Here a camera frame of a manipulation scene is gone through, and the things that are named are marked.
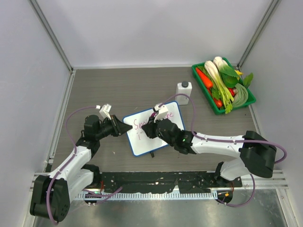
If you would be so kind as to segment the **green celery toy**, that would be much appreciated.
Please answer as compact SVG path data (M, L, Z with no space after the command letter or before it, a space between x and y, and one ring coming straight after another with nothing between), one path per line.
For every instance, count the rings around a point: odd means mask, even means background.
M232 111L232 101L234 100L228 88L220 81L213 80L213 88L211 89L212 97L221 100L225 108L225 113L228 114Z

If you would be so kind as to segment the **red chili toy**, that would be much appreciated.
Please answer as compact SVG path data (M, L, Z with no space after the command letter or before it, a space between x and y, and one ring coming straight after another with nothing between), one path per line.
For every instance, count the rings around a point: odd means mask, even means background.
M213 101L217 108L221 108L223 106L222 101L220 99L213 98Z

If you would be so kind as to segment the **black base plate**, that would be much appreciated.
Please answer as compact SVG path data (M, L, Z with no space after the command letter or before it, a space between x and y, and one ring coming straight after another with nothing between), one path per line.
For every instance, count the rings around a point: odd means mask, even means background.
M215 179L214 173L206 171L184 172L103 172L100 182L104 192L113 193L171 193L178 187L180 193L210 192L211 188L242 187L238 177L232 182Z

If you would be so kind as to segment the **white plastic bottle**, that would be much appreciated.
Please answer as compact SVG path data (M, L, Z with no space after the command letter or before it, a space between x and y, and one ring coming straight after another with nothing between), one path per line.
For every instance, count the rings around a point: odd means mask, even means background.
M178 105L187 105L192 91L192 84L188 81L182 81L177 84L175 101Z

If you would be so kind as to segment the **bok choy toy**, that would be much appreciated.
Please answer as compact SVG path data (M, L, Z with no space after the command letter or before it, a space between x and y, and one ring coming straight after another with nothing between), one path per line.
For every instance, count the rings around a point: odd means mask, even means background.
M220 73L226 74L227 76L231 77L239 76L236 71L231 66L229 66L225 60L223 60L222 57L215 57L213 63L215 64Z
M206 61L204 64L204 68L206 69L208 74L211 76L211 78L213 79L216 86L219 89L225 90L226 86L223 83L221 76L219 74L219 71L218 71L217 67L215 66L215 64L212 61Z

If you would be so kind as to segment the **green plastic tray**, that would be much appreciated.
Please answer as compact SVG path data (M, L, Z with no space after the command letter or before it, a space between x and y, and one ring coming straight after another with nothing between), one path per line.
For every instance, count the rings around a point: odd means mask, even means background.
M228 90L230 91L232 97L234 98L235 97L235 94L237 93L237 90L235 89L235 85L240 83L242 84L248 91L248 94L249 94L249 97L248 97L248 100L246 101L246 103L241 106L241 107L238 107L238 108L233 108L233 110L237 110L237 109L240 109L240 108L244 108L244 107L247 107L249 106L250 104L253 104L256 102L256 99L254 97L254 95L252 94L252 92L249 90L249 86L251 85L251 82L254 78L254 75L253 73L245 76L243 79L241 78L242 76L242 72L236 70L229 62L226 58L222 57L223 60L225 60L227 62L227 64L229 66L231 66L235 71L236 73L239 75L238 77L231 77L231 76L227 76L226 74L223 74L223 73L220 73L220 76L221 76L221 79L223 81L223 83L225 84L225 86L228 88ZM211 76L208 74L208 72L206 71L206 69L204 68L204 64L205 62L203 63L199 63L199 64L195 64L195 65L192 65L192 72L193 72L193 76L194 76L194 79L197 81L199 87L201 88L203 94L205 95L207 101L209 102L211 108L213 109L214 113L216 115L220 115L220 114L226 114L225 113L225 108L224 106L222 106L220 109L216 107L214 101L213 101L213 97L212 97L212 92L211 92L211 89L207 89L203 82L201 81L201 79L199 78L197 72L196 72L196 68L199 68L211 81L212 81L212 78Z

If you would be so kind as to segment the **orange toy carrot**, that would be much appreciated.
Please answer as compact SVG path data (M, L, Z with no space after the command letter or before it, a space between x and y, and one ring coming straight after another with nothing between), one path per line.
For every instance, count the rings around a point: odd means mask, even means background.
M213 87L212 81L199 68L196 68L196 72L201 81L203 82L204 86L207 89L211 89Z

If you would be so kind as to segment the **bok choy toy front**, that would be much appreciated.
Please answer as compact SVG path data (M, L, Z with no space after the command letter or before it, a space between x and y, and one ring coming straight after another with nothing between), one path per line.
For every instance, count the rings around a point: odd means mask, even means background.
M225 90L226 86L223 83L221 76L219 74L219 71L218 71L217 67L215 66L215 64L212 61L206 61L204 64L204 68L206 69L208 74L211 76L211 78L213 79L216 86L219 89Z

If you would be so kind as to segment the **bok choy toy rear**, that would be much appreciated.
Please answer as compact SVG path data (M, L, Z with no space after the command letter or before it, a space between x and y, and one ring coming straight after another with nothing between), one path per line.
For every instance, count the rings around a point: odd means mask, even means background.
M225 60L223 60L222 57L215 57L213 63L215 64L220 73L226 74L227 76L231 77L239 76L236 71L231 66L229 66Z

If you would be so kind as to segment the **blue framed whiteboard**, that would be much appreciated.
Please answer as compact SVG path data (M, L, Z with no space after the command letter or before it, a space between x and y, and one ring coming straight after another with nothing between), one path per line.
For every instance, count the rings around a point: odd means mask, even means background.
M185 127L178 103L172 101L166 103L166 106L168 108L166 118L183 130ZM133 127L127 132L127 136L134 156L140 156L168 146L166 142L159 138L148 138L142 129L142 126L148 122L152 113L153 109L149 108L123 118L124 123Z

